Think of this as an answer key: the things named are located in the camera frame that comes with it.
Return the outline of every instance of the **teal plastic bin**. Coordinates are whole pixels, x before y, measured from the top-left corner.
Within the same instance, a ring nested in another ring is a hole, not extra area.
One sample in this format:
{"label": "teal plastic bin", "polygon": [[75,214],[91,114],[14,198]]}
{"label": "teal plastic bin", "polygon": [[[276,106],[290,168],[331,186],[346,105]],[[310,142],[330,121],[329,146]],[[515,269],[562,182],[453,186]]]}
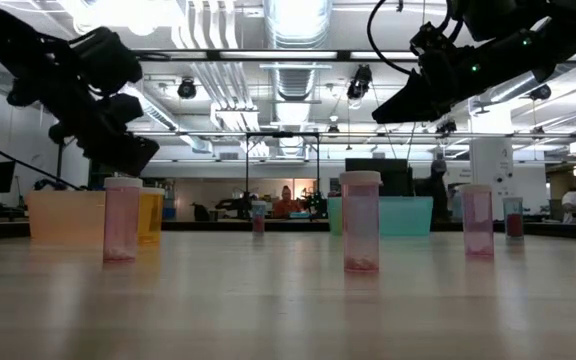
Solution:
{"label": "teal plastic bin", "polygon": [[330,224],[330,233],[335,236],[341,236],[343,227],[341,214],[341,198],[328,198],[328,223]]}
{"label": "teal plastic bin", "polygon": [[432,197],[380,197],[381,236],[428,236],[432,219]]}

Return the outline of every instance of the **desk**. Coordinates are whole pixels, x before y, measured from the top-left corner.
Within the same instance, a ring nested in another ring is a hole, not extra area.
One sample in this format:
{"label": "desk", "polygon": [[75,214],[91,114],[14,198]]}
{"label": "desk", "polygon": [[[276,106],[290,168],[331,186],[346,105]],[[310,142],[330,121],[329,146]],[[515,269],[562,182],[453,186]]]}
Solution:
{"label": "desk", "polygon": [[382,242],[345,275],[319,233],[164,233],[161,251],[0,241],[0,359],[576,359],[576,241]]}

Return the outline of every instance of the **table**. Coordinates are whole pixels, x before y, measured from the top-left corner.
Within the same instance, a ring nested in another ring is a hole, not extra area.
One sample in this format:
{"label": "table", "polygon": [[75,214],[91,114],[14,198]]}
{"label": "table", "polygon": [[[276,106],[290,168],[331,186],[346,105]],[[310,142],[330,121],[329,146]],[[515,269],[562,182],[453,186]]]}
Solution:
{"label": "table", "polygon": [[0,241],[0,359],[576,359],[576,241],[384,239],[346,275],[320,233],[164,233],[133,265]]}

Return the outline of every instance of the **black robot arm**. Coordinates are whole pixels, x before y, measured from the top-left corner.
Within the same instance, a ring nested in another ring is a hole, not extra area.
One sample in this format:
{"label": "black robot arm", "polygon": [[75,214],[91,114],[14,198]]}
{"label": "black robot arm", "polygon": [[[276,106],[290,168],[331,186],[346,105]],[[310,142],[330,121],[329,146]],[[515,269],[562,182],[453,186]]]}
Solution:
{"label": "black robot arm", "polygon": [[[452,106],[532,71],[545,81],[576,53],[576,0],[448,0],[479,47],[456,47],[431,23],[411,39],[419,57],[406,86],[373,112],[380,124],[433,121]],[[542,19],[537,30],[531,28]]]}
{"label": "black robot arm", "polygon": [[159,149],[127,131],[143,112],[138,99],[118,92],[141,79],[141,66],[110,30],[65,41],[0,9],[0,63],[15,78],[9,104],[40,101],[59,120],[49,134],[55,143],[74,136],[86,157],[133,176]]}

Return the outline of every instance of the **white cap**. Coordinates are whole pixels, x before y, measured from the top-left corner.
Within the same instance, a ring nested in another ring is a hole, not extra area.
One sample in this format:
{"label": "white cap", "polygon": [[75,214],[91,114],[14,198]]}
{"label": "white cap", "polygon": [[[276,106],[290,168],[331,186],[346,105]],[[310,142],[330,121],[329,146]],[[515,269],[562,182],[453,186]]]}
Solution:
{"label": "white cap", "polygon": [[151,195],[164,195],[166,190],[162,188],[141,188],[141,193]]}
{"label": "white cap", "polygon": [[116,178],[106,178],[104,180],[104,187],[106,188],[118,188],[118,187],[136,187],[141,188],[143,186],[143,181],[141,179],[126,178],[126,177],[116,177]]}
{"label": "white cap", "polygon": [[381,185],[381,174],[377,171],[346,171],[339,175],[342,185]]}
{"label": "white cap", "polygon": [[459,191],[462,193],[492,192],[492,188],[488,185],[461,185]]}

